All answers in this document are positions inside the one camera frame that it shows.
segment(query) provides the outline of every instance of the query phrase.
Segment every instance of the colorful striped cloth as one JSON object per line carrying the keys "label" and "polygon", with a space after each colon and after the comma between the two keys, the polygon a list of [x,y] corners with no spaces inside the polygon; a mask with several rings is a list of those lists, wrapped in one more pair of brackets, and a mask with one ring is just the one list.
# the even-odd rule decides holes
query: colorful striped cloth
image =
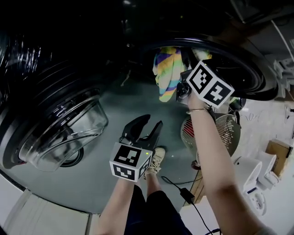
{"label": "colorful striped cloth", "polygon": [[153,73],[159,86],[159,100],[167,102],[176,90],[180,81],[181,72],[185,71],[181,51],[175,47],[163,47],[155,55]]}

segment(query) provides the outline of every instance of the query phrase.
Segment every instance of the cardboard box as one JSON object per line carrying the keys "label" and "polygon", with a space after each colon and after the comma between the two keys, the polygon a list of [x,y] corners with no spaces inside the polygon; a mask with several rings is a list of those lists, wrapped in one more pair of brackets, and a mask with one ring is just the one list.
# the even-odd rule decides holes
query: cardboard box
{"label": "cardboard box", "polygon": [[276,154],[277,158],[273,166],[272,171],[278,176],[281,177],[286,165],[288,164],[288,158],[291,154],[292,147],[288,144],[285,144],[279,140],[270,140],[266,153]]}

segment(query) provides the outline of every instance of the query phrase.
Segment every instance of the black shorts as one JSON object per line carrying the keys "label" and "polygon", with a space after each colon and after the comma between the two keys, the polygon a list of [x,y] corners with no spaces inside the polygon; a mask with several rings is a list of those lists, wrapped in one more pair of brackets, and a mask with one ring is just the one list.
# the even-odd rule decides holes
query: black shorts
{"label": "black shorts", "polygon": [[134,187],[124,234],[192,235],[164,192],[154,192],[145,201],[137,185]]}

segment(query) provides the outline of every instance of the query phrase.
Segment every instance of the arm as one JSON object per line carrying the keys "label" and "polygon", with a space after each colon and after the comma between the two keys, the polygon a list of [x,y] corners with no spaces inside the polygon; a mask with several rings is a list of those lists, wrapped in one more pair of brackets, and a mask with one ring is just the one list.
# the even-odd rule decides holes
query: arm
{"label": "arm", "polygon": [[96,235],[123,235],[128,218],[134,183],[118,179],[113,193],[96,226]]}
{"label": "arm", "polygon": [[[188,106],[203,108],[204,103],[192,92]],[[206,196],[223,234],[253,235],[263,224],[253,215],[240,195],[235,182],[231,157],[207,111],[191,113],[201,162]]]}

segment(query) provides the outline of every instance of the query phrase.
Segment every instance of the black cable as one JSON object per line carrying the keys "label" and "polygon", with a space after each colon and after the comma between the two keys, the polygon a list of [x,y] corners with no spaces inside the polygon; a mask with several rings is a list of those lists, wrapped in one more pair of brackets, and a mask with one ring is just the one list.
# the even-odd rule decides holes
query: black cable
{"label": "black cable", "polygon": [[208,234],[211,234],[211,235],[213,235],[213,233],[216,233],[216,232],[220,232],[221,233],[221,230],[220,229],[215,229],[215,230],[213,230],[213,231],[210,231],[209,230],[209,228],[207,227],[207,225],[206,225],[206,223],[204,222],[204,220],[203,220],[203,218],[202,218],[202,216],[201,216],[201,214],[200,214],[200,212],[199,212],[199,210],[196,208],[196,206],[194,205],[194,203],[193,203],[193,200],[194,200],[194,196],[193,196],[193,194],[191,193],[191,192],[189,192],[186,188],[179,188],[176,184],[174,184],[172,181],[170,181],[167,177],[165,177],[165,176],[161,176],[161,178],[164,180],[164,179],[166,179],[167,181],[169,181],[172,185],[174,185],[175,187],[177,187],[179,190],[180,190],[180,192],[181,192],[181,196],[189,203],[189,204],[192,204],[194,207],[195,207],[195,209],[196,209],[196,211],[198,212],[198,214],[199,214],[199,216],[200,216],[200,218],[201,218],[201,220],[202,220],[202,222],[203,222],[203,224],[205,225],[205,227],[207,228],[207,230],[209,231],[209,233],[207,233],[206,235],[208,235]]}
{"label": "black cable", "polygon": [[202,219],[203,224],[205,225],[205,227],[207,228],[207,230],[209,231],[209,233],[212,235],[212,232],[211,232],[211,231],[209,230],[209,228],[206,226],[206,223],[204,222],[204,220],[203,220],[203,218],[202,218],[202,216],[201,216],[199,210],[196,208],[196,206],[194,205],[193,202],[192,202],[192,205],[195,207],[195,209],[196,209],[196,211],[198,212],[200,218]]}
{"label": "black cable", "polygon": [[165,177],[165,176],[161,176],[161,178],[164,180],[164,178],[165,179],[167,179],[172,185],[174,185],[175,187],[177,187],[178,189],[180,189],[176,184],[174,184],[173,182],[171,182],[167,177]]}
{"label": "black cable", "polygon": [[175,186],[177,186],[177,185],[184,185],[184,184],[188,184],[188,183],[192,183],[192,182],[196,182],[196,181],[198,181],[198,180],[201,180],[202,179],[202,177],[201,178],[199,178],[199,179],[197,179],[197,180],[192,180],[192,181],[187,181],[187,182],[180,182],[180,183],[172,183],[168,178],[166,178],[165,176],[161,176],[161,178],[162,178],[162,180],[165,182],[165,183],[168,183],[168,184],[170,184],[170,185],[175,185]]}

